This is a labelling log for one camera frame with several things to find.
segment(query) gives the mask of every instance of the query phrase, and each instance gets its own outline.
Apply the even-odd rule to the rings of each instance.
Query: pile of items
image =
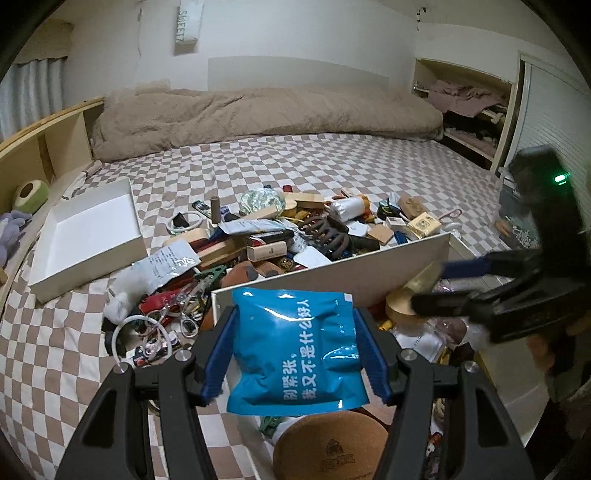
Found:
[[[325,199],[316,193],[270,187],[249,190],[240,201],[240,216],[213,197],[175,215],[171,237],[161,250],[120,273],[109,289],[103,331],[110,354],[124,356],[135,367],[158,360],[170,341],[181,348],[201,330],[213,328],[210,294],[229,287],[460,228],[461,210],[437,218],[418,197],[391,194],[371,211],[365,195],[342,194]],[[130,318],[137,336],[119,336]],[[164,334],[162,327],[172,325]]]

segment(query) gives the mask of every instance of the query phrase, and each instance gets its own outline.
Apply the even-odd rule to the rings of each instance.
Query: curtain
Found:
[[[12,65],[0,82],[0,141],[63,109],[65,58]]]

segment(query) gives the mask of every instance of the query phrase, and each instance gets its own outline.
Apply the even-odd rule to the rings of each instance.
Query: white cardboard box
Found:
[[[367,307],[383,299],[391,290],[404,285],[435,260],[467,260],[474,255],[453,235],[444,233],[424,240],[410,242],[330,265],[301,270],[286,275],[249,283],[266,290],[340,291],[353,295],[356,307]],[[466,288],[487,290],[500,285],[496,277],[487,276],[469,281]],[[232,290],[216,290],[212,295],[214,320],[225,307],[232,306]],[[526,444],[544,411],[548,395],[544,375],[535,368],[524,339],[492,346],[480,352],[497,388],[501,401],[513,420],[521,441]],[[223,396],[233,389],[241,373],[232,358],[226,374],[227,388]],[[247,448],[254,475],[259,480],[275,480],[272,470],[272,450],[258,431],[259,418],[237,416],[238,427]]]
[[[131,183],[114,181],[50,210],[29,285],[45,303],[147,255]]]

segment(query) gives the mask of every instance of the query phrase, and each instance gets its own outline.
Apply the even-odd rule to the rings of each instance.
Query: small cardboard box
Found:
[[[114,181],[50,210],[29,285],[45,303],[147,255],[131,183]]]

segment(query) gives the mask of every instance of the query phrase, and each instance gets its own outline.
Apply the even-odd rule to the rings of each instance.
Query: blue gripper pad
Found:
[[[223,379],[233,355],[234,333],[236,331],[236,322],[238,321],[238,311],[236,309],[226,310],[218,325],[212,331],[213,333],[218,328],[222,330],[213,345],[205,366],[205,382],[201,390],[201,396],[208,405],[222,392]]]
[[[355,336],[359,359],[365,368],[371,389],[385,404],[388,404],[392,397],[392,389],[388,382],[388,366],[358,309],[353,311],[353,319],[355,320]]]

